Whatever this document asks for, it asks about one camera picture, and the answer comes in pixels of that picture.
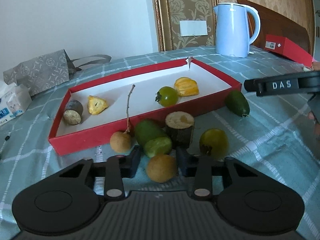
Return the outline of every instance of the red cardboard box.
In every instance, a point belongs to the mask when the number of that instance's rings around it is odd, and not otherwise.
[[[178,103],[162,107],[155,101],[157,91],[164,86],[173,87],[180,77],[197,81],[199,95],[181,97]],[[241,91],[242,84],[227,74],[196,59],[177,59],[139,67],[102,77],[68,90],[53,121],[49,142],[58,155],[66,155],[109,143],[116,131],[127,127],[126,106],[130,96],[129,116],[131,125],[151,118],[164,126],[169,113],[184,111],[193,116],[208,113],[224,106],[224,99],[231,90]],[[110,106],[98,115],[89,114],[86,104],[89,95],[105,98]],[[82,122],[66,125],[63,112],[70,100],[78,100],[84,106]]]
[[[312,62],[314,61],[313,57],[303,48],[282,36],[267,34],[264,49],[285,56],[308,68],[311,68]]]

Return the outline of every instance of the longan with stem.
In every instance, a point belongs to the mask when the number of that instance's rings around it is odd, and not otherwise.
[[[110,146],[117,153],[124,153],[131,148],[131,136],[130,136],[130,126],[129,126],[129,100],[130,95],[134,89],[135,85],[132,85],[132,88],[128,94],[127,100],[127,129],[124,132],[117,131],[110,138]]]

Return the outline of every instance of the kettle handle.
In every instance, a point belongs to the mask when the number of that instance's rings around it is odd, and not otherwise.
[[[255,30],[253,32],[252,37],[249,39],[249,44],[252,44],[259,36],[260,33],[260,28],[261,28],[261,22],[260,22],[260,17],[258,14],[258,11],[246,4],[242,4],[247,8],[247,12],[250,13],[253,16],[254,22],[255,22]]]

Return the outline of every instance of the electric kettle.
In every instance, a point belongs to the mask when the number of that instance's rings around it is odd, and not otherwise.
[[[250,44],[260,32],[258,11],[251,6],[238,3],[219,3],[213,10],[217,16],[216,52],[230,57],[247,57]],[[255,30],[250,38],[247,13],[252,14]]]

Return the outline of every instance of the door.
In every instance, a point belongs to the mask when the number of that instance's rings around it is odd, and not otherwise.
[[[315,46],[313,57],[320,61],[320,0],[313,0],[315,12]]]

